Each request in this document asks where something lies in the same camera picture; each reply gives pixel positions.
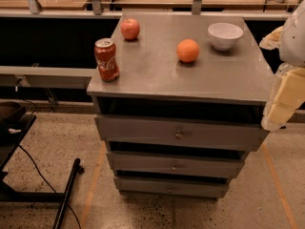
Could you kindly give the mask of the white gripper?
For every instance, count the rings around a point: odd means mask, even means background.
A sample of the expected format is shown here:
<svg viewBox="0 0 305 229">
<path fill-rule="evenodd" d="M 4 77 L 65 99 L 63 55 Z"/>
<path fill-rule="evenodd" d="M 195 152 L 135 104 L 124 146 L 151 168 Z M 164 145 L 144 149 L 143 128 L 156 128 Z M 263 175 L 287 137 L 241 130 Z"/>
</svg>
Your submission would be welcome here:
<svg viewBox="0 0 305 229">
<path fill-rule="evenodd" d="M 298 5 L 283 27 L 263 37 L 259 47 L 270 51 L 279 48 L 280 59 L 289 63 L 281 64 L 275 73 L 261 120 L 265 130 L 275 131 L 305 102 L 305 1 Z"/>
</svg>

